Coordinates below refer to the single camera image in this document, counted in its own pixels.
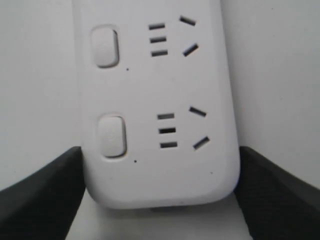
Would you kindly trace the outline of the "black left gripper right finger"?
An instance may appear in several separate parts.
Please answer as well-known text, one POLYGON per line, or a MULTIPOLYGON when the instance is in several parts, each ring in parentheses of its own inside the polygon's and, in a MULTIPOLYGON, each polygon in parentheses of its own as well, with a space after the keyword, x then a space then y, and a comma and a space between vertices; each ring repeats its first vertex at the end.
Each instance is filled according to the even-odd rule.
POLYGON ((234 194, 254 240, 318 240, 320 190, 257 151, 239 148, 234 194))

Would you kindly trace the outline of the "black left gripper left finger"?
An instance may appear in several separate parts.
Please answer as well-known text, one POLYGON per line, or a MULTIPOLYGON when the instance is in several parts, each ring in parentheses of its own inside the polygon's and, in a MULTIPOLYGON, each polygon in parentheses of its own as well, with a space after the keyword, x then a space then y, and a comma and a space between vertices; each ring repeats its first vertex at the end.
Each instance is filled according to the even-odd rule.
POLYGON ((2 240, 64 240, 86 185, 83 153, 74 146, 0 192, 2 240))

